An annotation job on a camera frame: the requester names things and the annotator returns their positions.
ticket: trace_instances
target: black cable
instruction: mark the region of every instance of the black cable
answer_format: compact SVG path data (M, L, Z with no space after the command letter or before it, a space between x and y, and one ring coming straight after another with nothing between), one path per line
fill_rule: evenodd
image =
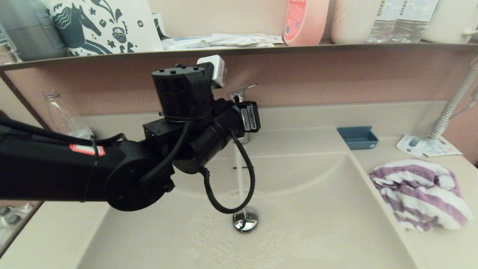
M249 156L247 155L247 152L244 149L244 146L239 142L238 138L234 134L234 131L232 131L231 129L229 129L229 131L231 132L232 139L234 140L234 142L236 142L236 146L238 147L242 157L244 158L244 161L246 162L246 165L247 165L247 169L249 170L250 187L249 187L249 193L247 194L247 197L244 200L244 202L240 206L233 209L222 206L214 197L214 194L211 189L211 185L209 184L209 176L210 176L209 170L207 170L206 167L201 167L199 171L204 177L204 187L206 188L206 194L207 194L207 197L209 198L209 201L211 202L212 206L214 206L214 208L216 208L219 212L224 214L234 214L236 212L241 211L244 207L246 207L246 205L251 200L252 195L254 194L254 188L256 186L256 174L254 173L254 166L252 166L252 162L250 161Z
M98 152L98 145L96 142L96 135L91 136L91 144L93 145L93 149L95 150L95 160L93 161L93 165L91 166L91 173L87 182L85 194L83 194L83 199L80 202L86 201L86 198L91 188L91 182L93 181L93 178L95 177L96 168L98 167L98 162L99 162L99 152Z
M48 131L42 128L32 126L32 125L7 119L5 117L0 117L0 125L7 126L18 131L23 131L30 134L39 135L39 136L43 136L43 137L47 137L47 138L51 138L51 139L55 139L55 140L59 140L63 142L68 142L72 144L83 145L83 146L92 145L91 140L88 140L88 139L77 138L77 137L72 137L65 134L55 133L52 131ZM106 146L106 145L113 144L120 139L126 139L126 136L123 133L121 133L107 139L97 140L96 143L98 146Z
M191 111L189 112L188 118L191 118L195 112L196 107L193 106L191 108ZM170 164L176 157L178 151L181 149L184 142L186 141L186 138L188 137L189 131L191 131L195 120L195 118L191 118L191 120L186 121L183 126L183 130L179 135L178 141L174 145L174 148L169 152L168 156L166 156L166 158L164 158L155 168L151 169L148 173L146 173L143 177L140 178L140 180L138 181L138 185L141 189L143 189L143 191L147 190L150 184L155 180L156 176L164 169L166 165Z

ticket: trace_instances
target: white container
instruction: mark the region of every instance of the white container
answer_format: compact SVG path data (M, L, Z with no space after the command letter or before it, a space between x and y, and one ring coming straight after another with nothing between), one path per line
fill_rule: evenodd
M332 42L361 44L370 35L381 0L337 0Z
M437 43L466 44L478 34L478 0L441 0L423 39Z

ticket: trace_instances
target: white sink basin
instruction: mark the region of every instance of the white sink basin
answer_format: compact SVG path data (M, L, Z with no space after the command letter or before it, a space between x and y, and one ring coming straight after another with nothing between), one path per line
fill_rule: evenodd
M251 160L259 224L250 234L215 211L200 175L177 172L176 189L151 207L110 210L78 268L417 268L351 154ZM229 207L239 204L234 166L226 157L207 165L216 197Z

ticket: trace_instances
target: purple striped towel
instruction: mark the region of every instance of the purple striped towel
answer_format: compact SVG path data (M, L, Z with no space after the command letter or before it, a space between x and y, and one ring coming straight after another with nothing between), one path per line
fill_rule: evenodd
M426 232L434 224L458 230L473 220L455 174L432 162L406 159L369 174L406 231Z

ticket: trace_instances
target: running water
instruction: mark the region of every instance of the running water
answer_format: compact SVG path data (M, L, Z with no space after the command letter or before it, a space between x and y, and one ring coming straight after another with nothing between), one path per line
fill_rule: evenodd
M244 198L244 182L242 180L242 155L241 155L238 147L234 148L234 155L236 157L236 171L237 171L237 174L238 174L239 199L240 199L239 204L242 204L245 200L245 198ZM242 209L242 212L244 213L244 216L247 217L246 211L244 209Z

